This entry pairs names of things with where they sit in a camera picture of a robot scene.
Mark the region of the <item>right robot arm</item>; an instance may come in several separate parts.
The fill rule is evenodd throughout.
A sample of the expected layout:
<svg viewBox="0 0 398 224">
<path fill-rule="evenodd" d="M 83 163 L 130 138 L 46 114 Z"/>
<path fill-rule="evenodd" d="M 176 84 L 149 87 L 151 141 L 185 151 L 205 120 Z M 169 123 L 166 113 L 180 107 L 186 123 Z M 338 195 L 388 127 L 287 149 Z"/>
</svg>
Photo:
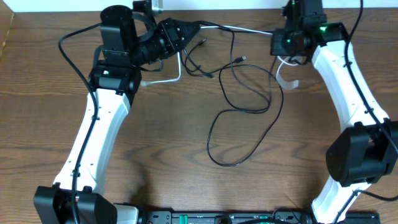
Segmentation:
<svg viewBox="0 0 398 224">
<path fill-rule="evenodd" d="M 321 0 L 289 0 L 285 26 L 271 38 L 271 54 L 287 63 L 311 63 L 329 91 L 340 135 L 326 152 L 329 176 L 304 223 L 348 222 L 347 211 L 397 161 L 397 123 L 371 93 L 341 22 L 328 22 Z"/>
</svg>

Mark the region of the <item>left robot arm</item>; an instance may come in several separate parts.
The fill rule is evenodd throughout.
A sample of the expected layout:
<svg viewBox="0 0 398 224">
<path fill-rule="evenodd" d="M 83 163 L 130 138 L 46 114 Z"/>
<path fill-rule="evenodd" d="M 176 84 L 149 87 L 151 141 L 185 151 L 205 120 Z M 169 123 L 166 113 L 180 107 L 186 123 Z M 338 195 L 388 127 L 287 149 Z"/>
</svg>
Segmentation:
<svg viewBox="0 0 398 224">
<path fill-rule="evenodd" d="M 144 65 L 181 51 L 200 30 L 198 22 L 165 19 L 150 1 L 102 10 L 103 43 L 83 83 L 85 115 L 71 152 L 51 187 L 40 186 L 34 206 L 42 223 L 145 223 L 135 206 L 104 197 L 106 170 L 122 122 L 141 86 Z"/>
</svg>

